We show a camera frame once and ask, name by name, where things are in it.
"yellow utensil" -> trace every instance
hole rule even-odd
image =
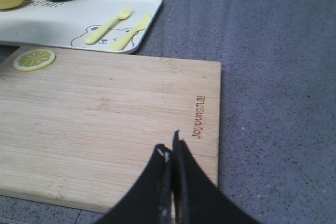
[[[150,13],[145,14],[145,16],[134,26],[131,30],[129,30],[123,37],[118,39],[115,43],[113,43],[109,50],[119,51],[125,48],[125,46],[130,42],[133,36],[138,32],[145,30],[151,21],[152,15]]]
[[[126,6],[123,10],[121,10],[120,13],[115,15],[113,18],[95,30],[92,34],[87,36],[84,39],[85,44],[91,45],[96,43],[97,40],[99,40],[109,28],[115,26],[120,20],[128,18],[131,15],[132,8],[132,6]]]

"white tray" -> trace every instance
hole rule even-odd
[[[129,31],[145,13],[154,19],[162,0],[48,0],[25,1],[20,7],[0,10],[0,44],[35,44],[54,47],[131,54],[140,45],[146,30],[136,34],[121,51],[108,47]],[[86,45],[84,38],[127,5],[132,15],[119,22],[100,41]]]

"speckled countertop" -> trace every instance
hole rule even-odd
[[[163,0],[134,54],[222,63],[218,185],[241,209],[336,223],[336,0]],[[0,222],[99,216],[0,196]]]

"wooden cutting board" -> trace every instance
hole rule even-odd
[[[50,48],[34,71],[0,63],[0,194],[106,212],[155,144],[180,130],[217,182],[220,62]]]

